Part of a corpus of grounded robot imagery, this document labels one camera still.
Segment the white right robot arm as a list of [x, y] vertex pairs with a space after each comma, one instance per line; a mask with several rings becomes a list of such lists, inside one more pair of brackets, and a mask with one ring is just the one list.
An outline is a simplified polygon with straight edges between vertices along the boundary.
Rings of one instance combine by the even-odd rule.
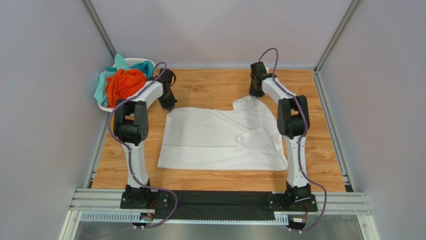
[[311, 185], [306, 174], [306, 135], [310, 127], [308, 101], [283, 86], [274, 73], [269, 73], [262, 61], [250, 65], [249, 95], [269, 95], [277, 103], [277, 129], [283, 137], [288, 162], [285, 194], [289, 202], [311, 197]]

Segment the white t-shirt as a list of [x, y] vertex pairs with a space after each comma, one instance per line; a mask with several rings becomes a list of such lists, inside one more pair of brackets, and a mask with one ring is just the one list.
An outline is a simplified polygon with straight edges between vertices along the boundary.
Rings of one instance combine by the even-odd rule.
[[182, 107], [166, 117], [158, 168], [285, 171], [288, 161], [270, 108], [253, 96], [232, 110]]

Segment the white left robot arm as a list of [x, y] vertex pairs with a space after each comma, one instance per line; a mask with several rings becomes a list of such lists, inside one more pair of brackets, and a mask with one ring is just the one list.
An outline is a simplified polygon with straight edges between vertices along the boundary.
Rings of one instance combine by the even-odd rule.
[[159, 75], [149, 78], [135, 95], [118, 99], [111, 112], [114, 116], [113, 138], [122, 144], [126, 154], [128, 180], [122, 196], [126, 204], [133, 201], [145, 206], [152, 201], [144, 155], [149, 134], [148, 108], [158, 100], [163, 110], [173, 110], [178, 102], [171, 90], [175, 81], [172, 70], [161, 68]]

